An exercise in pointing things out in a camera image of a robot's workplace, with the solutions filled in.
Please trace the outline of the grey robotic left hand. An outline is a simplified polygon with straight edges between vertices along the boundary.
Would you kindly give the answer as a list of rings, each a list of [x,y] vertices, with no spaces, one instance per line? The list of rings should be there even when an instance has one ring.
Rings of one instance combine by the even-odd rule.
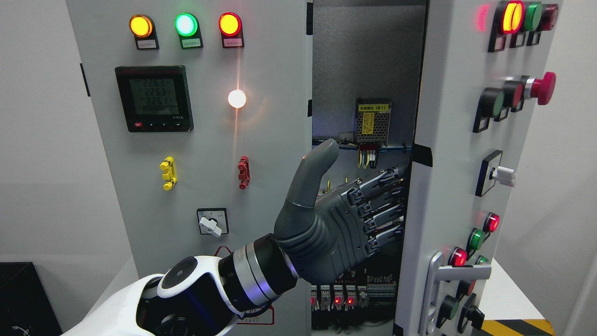
[[[338,155],[338,143],[326,140],[303,157],[274,227],[298,276],[314,285],[332,283],[404,230],[403,168],[386,168],[317,196]]]

